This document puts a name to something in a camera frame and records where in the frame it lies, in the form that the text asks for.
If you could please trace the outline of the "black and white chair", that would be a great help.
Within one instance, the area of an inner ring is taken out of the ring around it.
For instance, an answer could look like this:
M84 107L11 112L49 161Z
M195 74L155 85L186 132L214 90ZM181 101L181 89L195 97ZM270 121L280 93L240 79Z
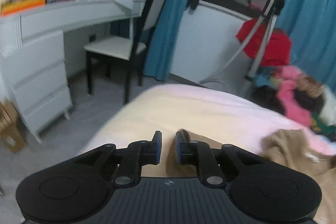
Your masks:
M86 58L86 78L88 94L93 94L93 64L99 60L106 65L106 75L111 73L112 63L118 61L126 65L126 79L123 103L130 99L131 77L134 71L138 73L138 86L143 84L143 71L153 34L166 0L146 0L137 26L134 19L129 20L129 37L110 36L84 46Z

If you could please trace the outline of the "pastel tie-dye bed blanket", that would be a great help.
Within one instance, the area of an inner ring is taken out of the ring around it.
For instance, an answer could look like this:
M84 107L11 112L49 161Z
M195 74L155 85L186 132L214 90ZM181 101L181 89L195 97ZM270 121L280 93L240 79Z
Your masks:
M149 177L166 174L166 159L179 130L186 130L218 141L233 144L259 155L261 140L278 130L300 130L308 145L324 155L335 155L335 145L310 128L265 109L244 98L188 85L166 84L148 89L106 122L84 146L92 150L106 143L119 148L138 140L149 140L162 133L159 165L143 167Z

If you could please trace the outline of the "brown patterned garment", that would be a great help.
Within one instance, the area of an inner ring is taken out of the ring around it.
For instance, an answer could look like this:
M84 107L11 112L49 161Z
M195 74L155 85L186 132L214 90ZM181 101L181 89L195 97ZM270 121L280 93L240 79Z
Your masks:
M311 98L317 98L323 93L323 85L304 73L298 76L296 88L301 92L305 92Z

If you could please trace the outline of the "blue curtain right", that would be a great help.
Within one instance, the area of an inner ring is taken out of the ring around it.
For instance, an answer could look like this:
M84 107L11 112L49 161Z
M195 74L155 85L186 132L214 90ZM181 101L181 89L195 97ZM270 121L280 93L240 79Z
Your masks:
M290 63L335 90L335 0L285 0L276 26L290 37Z

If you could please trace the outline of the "tan t-shirt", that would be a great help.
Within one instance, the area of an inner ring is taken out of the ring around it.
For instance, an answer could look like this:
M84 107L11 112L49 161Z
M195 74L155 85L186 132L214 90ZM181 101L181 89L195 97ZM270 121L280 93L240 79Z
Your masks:
M211 148L220 149L222 143L186 130L189 140L208 143ZM308 138L300 130L278 130L261 140L262 153L259 156L314 179L322 190L322 202L314 220L317 223L335 223L335 155L324 155L308 145ZM166 159L165 171L171 177L195 177L197 171L192 165L180 165L175 150L175 140Z

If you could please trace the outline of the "cardboard box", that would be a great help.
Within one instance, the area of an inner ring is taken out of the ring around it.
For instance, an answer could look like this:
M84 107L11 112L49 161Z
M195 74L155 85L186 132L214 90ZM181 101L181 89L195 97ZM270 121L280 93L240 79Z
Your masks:
M7 99L1 103L1 141L12 152L26 147L26 142L18 130L19 114Z

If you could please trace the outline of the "red garment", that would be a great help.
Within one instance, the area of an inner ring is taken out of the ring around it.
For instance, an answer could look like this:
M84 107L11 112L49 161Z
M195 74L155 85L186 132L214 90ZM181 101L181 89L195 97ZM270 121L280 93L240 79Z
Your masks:
M239 32L236 35L238 41L242 44L252 27L256 24L257 19L251 19L242 25ZM262 23L257 29L256 33L252 36L249 43L244 48L245 54L250 59L255 59L259 48L261 46L262 39L264 37L267 25ZM270 41L266 46L264 56L262 57L261 67L276 67L290 64L290 51L291 40L287 34L278 28L275 28L270 37Z

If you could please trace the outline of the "white garment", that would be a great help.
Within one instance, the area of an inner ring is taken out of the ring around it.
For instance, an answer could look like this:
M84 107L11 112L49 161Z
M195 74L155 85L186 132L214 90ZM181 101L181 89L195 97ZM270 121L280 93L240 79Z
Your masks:
M327 85L323 85L323 108L320 112L321 120L328 126L335 126L336 98L335 94Z

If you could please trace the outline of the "black garment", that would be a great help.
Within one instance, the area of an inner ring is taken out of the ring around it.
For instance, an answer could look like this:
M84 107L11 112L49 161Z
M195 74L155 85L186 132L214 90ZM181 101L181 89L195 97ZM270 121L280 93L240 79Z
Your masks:
M263 85L254 88L254 91L252 92L252 101L261 107L273 110L284 116L284 109L277 99L276 93L277 90L267 85ZM311 115L313 113L319 113L323 108L324 100L322 95L317 98L311 98L305 92L295 89L294 96L299 105L306 110L309 110Z

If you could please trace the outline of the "white dressing table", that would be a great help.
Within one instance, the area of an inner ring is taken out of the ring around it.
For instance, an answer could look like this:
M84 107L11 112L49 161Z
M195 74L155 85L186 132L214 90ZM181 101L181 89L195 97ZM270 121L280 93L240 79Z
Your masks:
M39 136L61 115L70 117L64 33L141 15L144 0L56 2L1 19L1 76L30 133Z

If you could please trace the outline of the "pink garment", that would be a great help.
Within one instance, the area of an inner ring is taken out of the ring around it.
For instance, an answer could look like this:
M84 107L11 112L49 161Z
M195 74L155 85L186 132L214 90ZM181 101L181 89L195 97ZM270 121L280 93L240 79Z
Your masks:
M310 111L301 107L294 96L298 77L302 74L303 71L301 69L292 65L275 67L273 71L275 79L281 80L277 88L276 97L284 109L284 116L310 127Z

